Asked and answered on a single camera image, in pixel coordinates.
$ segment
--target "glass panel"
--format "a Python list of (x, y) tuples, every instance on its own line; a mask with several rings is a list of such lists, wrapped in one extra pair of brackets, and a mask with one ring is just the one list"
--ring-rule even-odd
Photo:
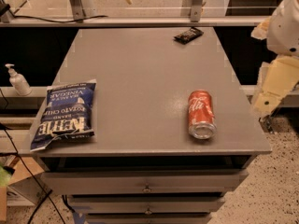
[[(5, 0), (16, 15), (72, 18), (69, 0)], [(281, 0), (206, 0), (202, 17), (271, 15)], [(118, 17), (189, 17), (192, 0), (89, 0), (97, 15)]]

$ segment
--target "red can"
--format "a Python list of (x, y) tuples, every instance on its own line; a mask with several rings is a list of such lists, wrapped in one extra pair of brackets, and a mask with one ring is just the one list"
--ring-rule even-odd
[(204, 90), (189, 96), (189, 134), (198, 139), (208, 139), (216, 132), (212, 97)]

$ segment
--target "blue chip bag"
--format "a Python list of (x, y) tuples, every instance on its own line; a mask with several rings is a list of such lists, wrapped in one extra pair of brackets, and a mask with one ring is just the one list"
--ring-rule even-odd
[(94, 135), (91, 119), (95, 85), (93, 79), (47, 88), (47, 107), (31, 144), (31, 151), (44, 149), (54, 140)]

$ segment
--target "hand sanitizer bottle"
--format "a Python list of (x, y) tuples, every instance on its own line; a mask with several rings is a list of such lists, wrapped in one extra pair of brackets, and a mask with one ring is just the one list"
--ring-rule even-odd
[(9, 81), (20, 96), (26, 96), (31, 92), (32, 89), (30, 88), (25, 77), (11, 68), (13, 66), (14, 64), (12, 63), (6, 64), (6, 68), (8, 69), (8, 72), (10, 74)]

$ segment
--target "drawer handle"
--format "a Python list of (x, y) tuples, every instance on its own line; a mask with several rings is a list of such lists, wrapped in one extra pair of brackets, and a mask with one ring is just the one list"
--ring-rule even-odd
[(151, 215), (151, 214), (152, 214), (152, 212), (150, 211), (150, 208), (148, 208), (148, 210), (145, 211), (145, 215)]
[(142, 191), (143, 191), (143, 193), (151, 193), (151, 189), (150, 189), (149, 185), (146, 185), (146, 187)]

